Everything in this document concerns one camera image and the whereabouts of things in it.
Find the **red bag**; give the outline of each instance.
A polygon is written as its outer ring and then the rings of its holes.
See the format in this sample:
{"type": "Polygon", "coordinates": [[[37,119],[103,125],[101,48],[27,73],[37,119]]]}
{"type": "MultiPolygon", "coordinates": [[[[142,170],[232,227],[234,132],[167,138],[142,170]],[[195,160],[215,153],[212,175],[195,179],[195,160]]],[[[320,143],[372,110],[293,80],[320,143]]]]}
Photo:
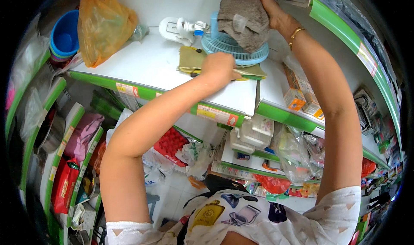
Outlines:
{"type": "Polygon", "coordinates": [[[362,158],[362,171],[361,171],[361,178],[364,178],[375,171],[377,165],[375,162],[370,161],[368,159],[362,158]]]}
{"type": "Polygon", "coordinates": [[[55,213],[67,214],[78,175],[79,165],[75,158],[71,160],[62,158],[60,160],[53,183],[52,197],[50,198],[55,213]],[[78,169],[70,167],[71,163],[76,164],[78,169]]]}
{"type": "Polygon", "coordinates": [[[253,174],[258,182],[271,194],[282,194],[289,188],[291,182],[282,178],[267,177],[253,174]]]}

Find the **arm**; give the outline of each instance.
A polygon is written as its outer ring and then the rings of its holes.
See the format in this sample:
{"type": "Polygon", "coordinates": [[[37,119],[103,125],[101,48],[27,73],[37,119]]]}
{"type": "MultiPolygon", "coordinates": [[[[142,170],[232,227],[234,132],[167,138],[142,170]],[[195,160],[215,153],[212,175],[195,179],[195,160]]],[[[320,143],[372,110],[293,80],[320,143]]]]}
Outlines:
{"type": "MultiPolygon", "coordinates": [[[[274,0],[261,0],[270,27],[286,39],[301,24],[274,0]]],[[[354,98],[334,58],[306,30],[293,40],[292,51],[301,64],[325,115],[325,167],[317,203],[328,193],[361,185],[362,139],[354,98]]]]}
{"type": "Polygon", "coordinates": [[[230,54],[210,54],[202,73],[148,102],[119,125],[101,163],[101,194],[107,222],[150,222],[141,155],[203,98],[240,78],[230,54]]]}

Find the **light blue fan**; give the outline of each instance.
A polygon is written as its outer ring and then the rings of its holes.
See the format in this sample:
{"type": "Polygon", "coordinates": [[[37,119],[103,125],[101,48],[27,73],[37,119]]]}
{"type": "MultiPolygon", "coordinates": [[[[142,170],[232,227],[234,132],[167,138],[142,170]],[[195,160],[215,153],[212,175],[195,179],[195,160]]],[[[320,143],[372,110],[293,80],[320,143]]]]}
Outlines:
{"type": "Polygon", "coordinates": [[[211,14],[211,34],[204,34],[201,38],[201,45],[206,53],[213,54],[222,51],[232,54],[237,65],[253,65],[267,58],[269,55],[267,43],[250,54],[246,53],[230,35],[219,32],[217,15],[218,11],[211,14]]]}

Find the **grey towel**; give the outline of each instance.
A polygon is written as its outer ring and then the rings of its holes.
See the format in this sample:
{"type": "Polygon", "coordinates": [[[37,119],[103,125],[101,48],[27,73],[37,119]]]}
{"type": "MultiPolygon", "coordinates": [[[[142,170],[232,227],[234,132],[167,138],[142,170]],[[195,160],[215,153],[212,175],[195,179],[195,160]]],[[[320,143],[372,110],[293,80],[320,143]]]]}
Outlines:
{"type": "Polygon", "coordinates": [[[221,0],[217,22],[219,31],[233,37],[248,53],[257,51],[269,39],[269,16],[260,0],[221,0]],[[242,32],[234,30],[235,14],[248,19],[242,32]]]}

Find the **gold bracelet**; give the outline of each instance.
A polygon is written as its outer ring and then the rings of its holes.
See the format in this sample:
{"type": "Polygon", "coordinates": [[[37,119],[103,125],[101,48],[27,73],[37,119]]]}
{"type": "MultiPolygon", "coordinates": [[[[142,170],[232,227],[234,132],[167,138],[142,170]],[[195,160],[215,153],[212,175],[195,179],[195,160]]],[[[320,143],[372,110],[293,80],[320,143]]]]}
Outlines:
{"type": "MultiPolygon", "coordinates": [[[[293,34],[290,36],[290,38],[293,40],[293,39],[295,39],[295,36],[296,36],[296,34],[300,31],[300,30],[306,30],[306,28],[303,28],[303,27],[298,27],[294,32],[293,32],[293,34]]],[[[289,44],[289,47],[290,47],[290,50],[292,51],[292,45],[293,45],[293,42],[289,42],[288,43],[289,44]]]]}

